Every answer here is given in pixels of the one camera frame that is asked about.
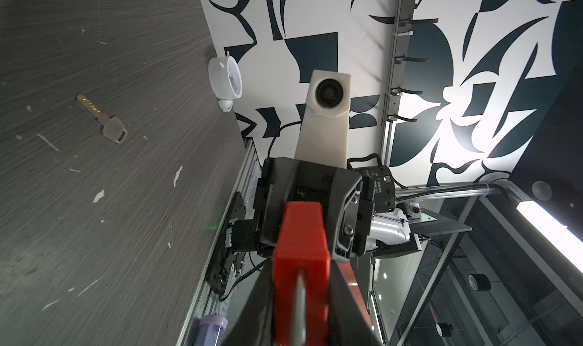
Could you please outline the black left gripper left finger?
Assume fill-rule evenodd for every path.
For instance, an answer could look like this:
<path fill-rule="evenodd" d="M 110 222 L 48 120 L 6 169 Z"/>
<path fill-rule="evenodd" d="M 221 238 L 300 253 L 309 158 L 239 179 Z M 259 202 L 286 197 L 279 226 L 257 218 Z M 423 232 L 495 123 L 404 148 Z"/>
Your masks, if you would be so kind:
<path fill-rule="evenodd" d="M 273 260 L 266 259 L 249 298 L 222 345 L 274 345 Z"/>

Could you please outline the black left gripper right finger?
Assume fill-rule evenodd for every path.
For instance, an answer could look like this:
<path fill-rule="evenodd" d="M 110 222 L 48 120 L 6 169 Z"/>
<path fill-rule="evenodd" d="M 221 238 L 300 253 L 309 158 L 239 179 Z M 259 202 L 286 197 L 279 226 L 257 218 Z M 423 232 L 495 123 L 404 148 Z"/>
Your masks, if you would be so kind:
<path fill-rule="evenodd" d="M 365 319 L 336 261 L 329 275 L 327 345 L 382 345 Z"/>

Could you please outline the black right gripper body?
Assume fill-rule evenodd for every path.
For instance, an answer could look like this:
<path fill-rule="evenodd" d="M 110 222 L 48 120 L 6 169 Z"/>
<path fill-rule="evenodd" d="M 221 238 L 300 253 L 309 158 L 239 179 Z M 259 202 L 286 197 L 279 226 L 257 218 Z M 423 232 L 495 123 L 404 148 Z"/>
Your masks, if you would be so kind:
<path fill-rule="evenodd" d="M 322 206 L 327 248 L 332 259 L 348 262 L 364 255 L 374 210 L 374 180 L 355 170 L 285 157 L 267 158 L 257 182 L 255 251 L 273 256 L 285 205 Z"/>

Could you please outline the red padlock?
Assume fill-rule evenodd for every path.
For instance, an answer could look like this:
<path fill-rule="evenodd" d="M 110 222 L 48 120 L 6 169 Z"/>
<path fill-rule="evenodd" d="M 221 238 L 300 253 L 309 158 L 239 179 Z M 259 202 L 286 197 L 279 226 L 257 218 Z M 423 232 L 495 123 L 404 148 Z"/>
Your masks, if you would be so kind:
<path fill-rule="evenodd" d="M 291 344 L 293 300 L 299 276 L 306 289 L 306 344 L 327 343 L 330 267 L 320 203 L 287 203 L 273 254 L 276 344 Z"/>

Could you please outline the brass key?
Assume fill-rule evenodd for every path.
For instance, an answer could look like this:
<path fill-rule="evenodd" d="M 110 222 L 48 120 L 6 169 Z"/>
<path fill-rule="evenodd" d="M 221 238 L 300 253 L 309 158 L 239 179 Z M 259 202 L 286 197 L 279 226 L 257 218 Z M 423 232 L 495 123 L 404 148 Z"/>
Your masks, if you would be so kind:
<path fill-rule="evenodd" d="M 128 132 L 119 118 L 115 116 L 109 117 L 83 94 L 77 95 L 76 100 L 100 123 L 102 126 L 101 133 L 105 138 L 116 144 L 124 142 Z"/>

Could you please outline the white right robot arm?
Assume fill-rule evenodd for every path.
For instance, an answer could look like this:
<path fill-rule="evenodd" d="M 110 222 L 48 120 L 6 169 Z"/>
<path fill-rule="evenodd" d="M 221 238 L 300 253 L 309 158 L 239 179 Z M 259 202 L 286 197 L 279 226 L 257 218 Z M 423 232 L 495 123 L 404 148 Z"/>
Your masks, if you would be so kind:
<path fill-rule="evenodd" d="M 257 183 L 251 250 L 263 257 L 273 254 L 285 206 L 291 202 L 320 205 L 317 218 L 323 222 L 327 250 L 344 263 L 366 253 L 376 258 L 403 256 L 424 240 L 472 230 L 416 203 L 399 202 L 384 165 L 352 170 L 269 158 Z"/>

